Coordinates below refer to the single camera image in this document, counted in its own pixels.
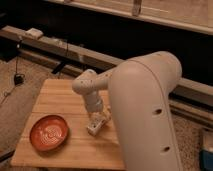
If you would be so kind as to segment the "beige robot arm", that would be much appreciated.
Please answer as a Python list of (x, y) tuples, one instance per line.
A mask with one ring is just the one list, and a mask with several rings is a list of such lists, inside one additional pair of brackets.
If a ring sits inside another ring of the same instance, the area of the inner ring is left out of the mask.
[(89, 113), (103, 110), (98, 92), (108, 91), (127, 171), (183, 171), (169, 107), (169, 93), (181, 75), (177, 57), (159, 51), (101, 74), (88, 69), (72, 83)]

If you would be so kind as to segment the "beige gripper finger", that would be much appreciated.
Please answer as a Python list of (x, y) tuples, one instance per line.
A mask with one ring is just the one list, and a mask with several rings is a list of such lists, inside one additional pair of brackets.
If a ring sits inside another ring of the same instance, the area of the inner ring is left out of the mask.
[(96, 113), (88, 113), (89, 120), (94, 120), (96, 118)]
[(107, 120), (110, 120), (110, 119), (111, 119), (111, 111), (110, 111), (110, 108), (104, 107), (103, 113), (104, 113), (104, 116), (107, 118)]

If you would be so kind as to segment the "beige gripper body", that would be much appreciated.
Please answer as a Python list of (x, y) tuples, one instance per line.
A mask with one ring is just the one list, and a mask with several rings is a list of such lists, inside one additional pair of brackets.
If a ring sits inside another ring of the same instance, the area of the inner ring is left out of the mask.
[(102, 112), (103, 100), (98, 91), (93, 91), (83, 96), (84, 105), (88, 113)]

